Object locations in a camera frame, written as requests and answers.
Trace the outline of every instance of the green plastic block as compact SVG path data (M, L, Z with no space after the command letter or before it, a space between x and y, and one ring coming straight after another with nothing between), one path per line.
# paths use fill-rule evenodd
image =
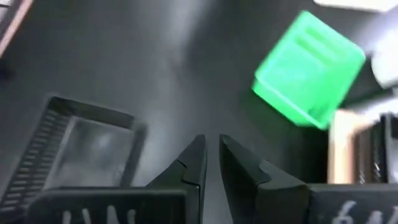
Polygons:
M299 126L326 129L366 57L302 11L255 74L253 91Z

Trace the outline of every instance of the black plastic container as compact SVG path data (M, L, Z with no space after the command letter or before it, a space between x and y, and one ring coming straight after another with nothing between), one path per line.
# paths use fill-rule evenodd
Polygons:
M2 197L0 220L19 217L43 189L129 186L144 138L133 121L126 113L52 97Z

